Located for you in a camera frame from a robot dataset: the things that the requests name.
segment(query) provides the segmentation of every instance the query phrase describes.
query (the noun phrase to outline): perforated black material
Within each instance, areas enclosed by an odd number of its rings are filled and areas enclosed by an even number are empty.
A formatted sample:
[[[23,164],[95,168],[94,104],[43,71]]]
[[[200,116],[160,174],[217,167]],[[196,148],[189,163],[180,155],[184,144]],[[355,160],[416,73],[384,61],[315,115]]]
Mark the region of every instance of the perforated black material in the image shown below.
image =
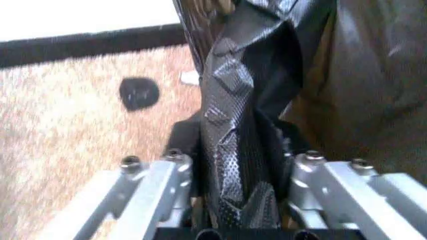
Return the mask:
[[[304,64],[313,58],[332,5],[329,0],[264,2],[241,1],[204,68],[200,133],[214,227],[280,226],[277,200],[287,194],[291,164],[269,121],[298,94]],[[270,146],[278,146],[278,154],[266,149],[265,139],[277,141]]]

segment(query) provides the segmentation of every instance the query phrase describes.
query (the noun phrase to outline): black trash bag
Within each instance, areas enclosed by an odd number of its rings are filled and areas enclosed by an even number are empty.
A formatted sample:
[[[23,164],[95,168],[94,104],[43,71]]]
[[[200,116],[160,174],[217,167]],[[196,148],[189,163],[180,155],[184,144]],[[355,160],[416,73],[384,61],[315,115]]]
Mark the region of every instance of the black trash bag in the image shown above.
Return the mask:
[[[334,2],[270,2],[242,1],[205,63],[200,134],[214,227],[281,225],[277,202],[287,195],[292,165],[271,153],[281,148],[272,120],[302,87]]]
[[[427,185],[427,3],[339,0],[284,119],[330,160]]]
[[[185,39],[190,46],[194,66],[203,74],[206,57],[224,27],[227,15],[234,11],[232,0],[173,0]]]

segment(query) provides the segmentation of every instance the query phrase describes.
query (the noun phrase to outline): speckled carpet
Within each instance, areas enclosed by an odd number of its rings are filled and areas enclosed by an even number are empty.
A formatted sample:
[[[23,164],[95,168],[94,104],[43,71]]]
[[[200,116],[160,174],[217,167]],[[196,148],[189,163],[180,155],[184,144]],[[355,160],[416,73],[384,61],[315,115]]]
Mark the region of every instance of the speckled carpet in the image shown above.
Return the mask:
[[[200,108],[199,88],[179,81],[193,69],[187,46],[0,69],[0,239],[36,239],[122,157],[158,158],[173,123]],[[119,86],[131,77],[156,80],[154,106],[126,111]]]

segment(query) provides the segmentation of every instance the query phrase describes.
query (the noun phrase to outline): white wall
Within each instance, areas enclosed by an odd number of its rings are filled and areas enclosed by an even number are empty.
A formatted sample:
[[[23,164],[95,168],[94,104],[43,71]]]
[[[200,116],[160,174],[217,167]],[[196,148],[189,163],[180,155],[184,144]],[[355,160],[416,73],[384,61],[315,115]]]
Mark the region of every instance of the white wall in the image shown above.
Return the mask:
[[[172,0],[2,0],[0,42],[179,23]]]

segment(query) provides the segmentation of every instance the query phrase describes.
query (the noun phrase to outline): black baseboard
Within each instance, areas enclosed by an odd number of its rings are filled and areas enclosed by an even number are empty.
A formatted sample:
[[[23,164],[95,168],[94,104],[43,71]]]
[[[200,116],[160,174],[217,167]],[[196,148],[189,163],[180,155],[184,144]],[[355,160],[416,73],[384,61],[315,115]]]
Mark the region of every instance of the black baseboard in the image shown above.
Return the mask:
[[[185,44],[180,24],[0,42],[0,68]]]

